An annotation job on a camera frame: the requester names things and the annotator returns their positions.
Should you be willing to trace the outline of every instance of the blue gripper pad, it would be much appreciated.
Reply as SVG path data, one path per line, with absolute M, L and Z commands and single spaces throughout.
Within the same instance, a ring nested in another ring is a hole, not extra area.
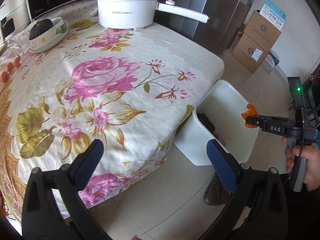
M 104 152 L 103 142 L 95 139 L 87 150 L 79 154 L 71 164 L 74 181 L 73 188 L 76 192 L 83 190 L 96 169 Z
M 207 155 L 224 188 L 235 193 L 238 187 L 237 181 L 241 172 L 239 163 L 230 153 L 226 153 L 215 139 L 208 141 Z

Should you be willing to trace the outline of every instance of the black object in bin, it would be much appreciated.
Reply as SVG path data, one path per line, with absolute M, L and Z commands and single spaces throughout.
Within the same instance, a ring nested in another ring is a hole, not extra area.
M 214 125 L 209 121 L 209 118 L 205 114 L 197 113 L 199 121 L 204 125 L 205 128 L 213 135 L 216 129 Z

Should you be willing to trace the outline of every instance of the white electric pot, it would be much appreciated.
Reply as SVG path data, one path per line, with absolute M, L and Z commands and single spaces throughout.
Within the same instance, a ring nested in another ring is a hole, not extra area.
M 196 11 L 175 6 L 167 0 L 98 0 L 99 23 L 105 28 L 138 29 L 152 24 L 155 11 L 164 11 L 188 17 L 203 23 L 208 16 Z

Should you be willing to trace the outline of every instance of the pot handle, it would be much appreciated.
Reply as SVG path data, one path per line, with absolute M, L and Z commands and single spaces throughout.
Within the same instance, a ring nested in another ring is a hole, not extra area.
M 203 13 L 199 13 L 196 11 L 192 11 L 186 8 L 174 6 L 174 5 L 169 5 L 165 3 L 158 3 L 158 11 L 162 12 L 168 12 L 172 14 L 177 14 L 181 15 L 183 17 L 187 17 L 190 19 L 194 19 L 196 21 L 202 22 L 202 23 L 207 23 L 209 20 L 209 17 Z

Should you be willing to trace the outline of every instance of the white plastic bin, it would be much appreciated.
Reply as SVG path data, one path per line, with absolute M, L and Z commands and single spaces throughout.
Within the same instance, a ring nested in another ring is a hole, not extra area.
M 248 102 L 227 81 L 218 80 L 177 133 L 174 144 L 197 166 L 212 165 L 206 152 L 207 142 L 215 137 L 199 121 L 205 114 L 225 142 L 225 148 L 239 163 L 249 159 L 259 128 L 247 128 L 241 114 Z

